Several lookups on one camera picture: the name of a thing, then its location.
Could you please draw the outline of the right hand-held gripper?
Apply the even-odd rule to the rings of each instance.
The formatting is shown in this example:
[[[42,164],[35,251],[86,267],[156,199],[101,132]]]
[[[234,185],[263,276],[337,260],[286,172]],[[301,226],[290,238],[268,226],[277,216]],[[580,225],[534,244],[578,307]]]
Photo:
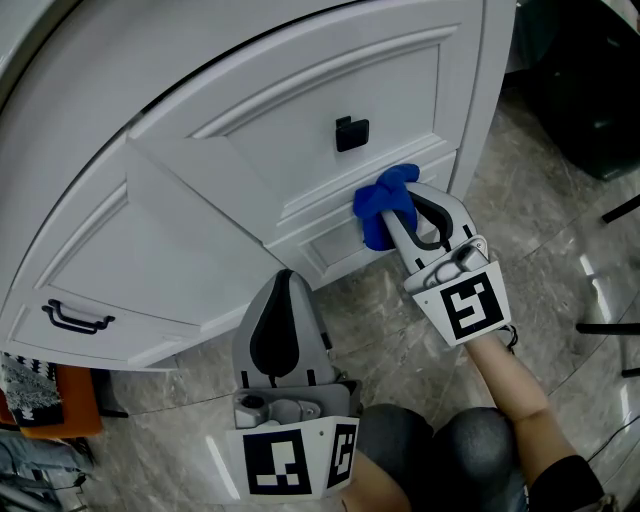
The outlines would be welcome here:
[[[410,198],[417,213],[437,231],[435,240],[421,240],[403,212],[387,210],[382,217],[413,274],[405,280],[405,290],[447,345],[455,347],[509,324],[500,265],[489,260],[487,241],[475,235],[463,203],[423,183],[410,184]]]

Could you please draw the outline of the small white drawer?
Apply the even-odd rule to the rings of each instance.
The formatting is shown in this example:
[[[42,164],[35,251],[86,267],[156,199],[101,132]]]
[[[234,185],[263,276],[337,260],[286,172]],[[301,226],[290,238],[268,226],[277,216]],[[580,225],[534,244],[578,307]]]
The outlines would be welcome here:
[[[456,153],[450,144],[437,142],[375,152],[269,154],[259,159],[256,170],[277,209],[256,237],[312,287],[324,286],[379,257],[364,245],[352,211],[355,190],[400,163],[417,165],[421,182],[446,190]]]

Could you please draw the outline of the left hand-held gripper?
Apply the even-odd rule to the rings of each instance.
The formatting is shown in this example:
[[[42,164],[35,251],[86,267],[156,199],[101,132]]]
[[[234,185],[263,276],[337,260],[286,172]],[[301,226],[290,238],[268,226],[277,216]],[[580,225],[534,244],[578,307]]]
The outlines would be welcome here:
[[[249,304],[232,344],[243,390],[233,397],[227,442],[241,499],[320,499],[350,484],[361,382],[327,384],[330,348],[306,280],[278,271]]]

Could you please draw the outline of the person's right forearm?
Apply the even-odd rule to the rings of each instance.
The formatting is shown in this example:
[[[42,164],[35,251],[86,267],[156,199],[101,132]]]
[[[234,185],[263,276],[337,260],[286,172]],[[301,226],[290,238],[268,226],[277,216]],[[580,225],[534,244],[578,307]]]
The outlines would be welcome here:
[[[551,410],[544,389],[496,334],[477,337],[467,342],[465,349],[495,405],[512,423],[528,486],[554,463],[576,454]]]

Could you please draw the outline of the white round table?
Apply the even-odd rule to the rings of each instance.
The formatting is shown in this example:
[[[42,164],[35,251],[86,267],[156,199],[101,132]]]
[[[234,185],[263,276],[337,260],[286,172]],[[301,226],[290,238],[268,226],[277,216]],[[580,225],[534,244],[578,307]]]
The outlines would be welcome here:
[[[604,0],[517,0],[529,108],[576,167],[609,181],[640,170],[640,33]]]

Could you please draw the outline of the person's left forearm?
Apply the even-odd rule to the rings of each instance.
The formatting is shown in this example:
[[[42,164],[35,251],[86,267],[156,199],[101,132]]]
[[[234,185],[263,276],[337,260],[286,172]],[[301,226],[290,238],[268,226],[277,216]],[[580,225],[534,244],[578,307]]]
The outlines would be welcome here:
[[[411,512],[401,487],[360,451],[354,457],[351,483],[340,497],[345,512]]]

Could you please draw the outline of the white cabinet door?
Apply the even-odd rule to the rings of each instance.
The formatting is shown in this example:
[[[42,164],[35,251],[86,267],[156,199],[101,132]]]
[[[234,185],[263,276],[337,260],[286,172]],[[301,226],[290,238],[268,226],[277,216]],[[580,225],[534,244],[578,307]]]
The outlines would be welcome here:
[[[190,344],[209,338],[216,321],[241,314],[280,267],[173,173],[122,143],[54,209],[5,307],[45,300],[64,322],[92,334],[113,319],[87,323],[61,306],[117,308],[197,326]]]
[[[384,0],[296,23],[198,73],[143,117],[133,142],[259,240],[277,209],[262,157],[459,149],[482,11],[482,0]]]
[[[5,307],[0,315],[0,346],[34,359],[103,369],[140,369],[185,348],[199,328],[160,318],[76,303],[61,306],[68,318],[98,323],[113,320],[92,334],[87,327],[64,322],[45,300]]]

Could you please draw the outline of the blue cloth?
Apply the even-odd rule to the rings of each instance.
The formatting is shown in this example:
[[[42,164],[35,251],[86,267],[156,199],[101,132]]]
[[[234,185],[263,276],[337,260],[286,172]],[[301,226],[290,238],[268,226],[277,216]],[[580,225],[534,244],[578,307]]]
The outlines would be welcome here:
[[[420,168],[411,163],[394,165],[385,170],[373,185],[355,191],[353,213],[361,221],[364,244],[367,248],[384,252],[395,248],[382,213],[387,210],[402,212],[409,226],[417,229],[417,212],[406,188],[407,182],[416,182]]]

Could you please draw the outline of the black white patterned pillow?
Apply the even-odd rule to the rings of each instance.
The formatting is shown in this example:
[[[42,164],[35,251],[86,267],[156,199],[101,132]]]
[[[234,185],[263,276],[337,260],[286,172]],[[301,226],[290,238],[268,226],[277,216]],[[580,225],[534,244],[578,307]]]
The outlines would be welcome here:
[[[31,428],[64,422],[55,363],[2,352],[0,390],[18,426]]]

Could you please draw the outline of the grey chair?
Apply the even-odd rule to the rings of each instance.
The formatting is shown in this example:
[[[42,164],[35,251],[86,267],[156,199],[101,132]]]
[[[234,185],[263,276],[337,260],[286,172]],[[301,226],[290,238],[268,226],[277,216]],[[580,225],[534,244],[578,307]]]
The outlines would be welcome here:
[[[610,210],[601,216],[604,224],[610,224],[615,220],[629,214],[633,210],[640,208],[640,194],[629,199],[625,203]],[[589,335],[616,335],[616,336],[640,336],[640,323],[628,324],[590,324],[577,323],[575,326],[577,332]],[[621,377],[624,379],[640,377],[640,367],[627,368],[626,364],[622,364]]]

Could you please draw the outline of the person's black shirt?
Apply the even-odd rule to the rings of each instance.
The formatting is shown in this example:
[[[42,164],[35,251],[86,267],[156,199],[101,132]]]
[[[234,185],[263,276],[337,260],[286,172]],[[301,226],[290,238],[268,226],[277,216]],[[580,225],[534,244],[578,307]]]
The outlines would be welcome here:
[[[604,489],[587,461],[572,455],[544,470],[529,489],[530,512],[577,512],[595,506]]]

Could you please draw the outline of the person's legs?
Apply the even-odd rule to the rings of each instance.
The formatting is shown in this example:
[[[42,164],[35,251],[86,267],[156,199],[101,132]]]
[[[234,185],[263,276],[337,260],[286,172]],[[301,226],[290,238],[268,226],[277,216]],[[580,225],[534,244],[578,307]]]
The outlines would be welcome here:
[[[392,404],[364,410],[357,449],[406,494],[412,512],[526,512],[515,432],[495,408],[457,413],[439,430]]]

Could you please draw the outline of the white vanity cabinet with sink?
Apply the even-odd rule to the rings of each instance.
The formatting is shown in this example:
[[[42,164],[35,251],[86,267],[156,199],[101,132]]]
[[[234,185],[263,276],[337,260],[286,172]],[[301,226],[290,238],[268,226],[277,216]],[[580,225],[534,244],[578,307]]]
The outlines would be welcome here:
[[[132,132],[154,107],[251,43],[374,1],[384,0],[0,0],[0,314],[45,222],[90,166],[122,143],[144,156]],[[443,190],[456,197],[478,164],[515,21],[516,0],[482,6],[468,118]],[[184,349],[235,328],[248,304]]]

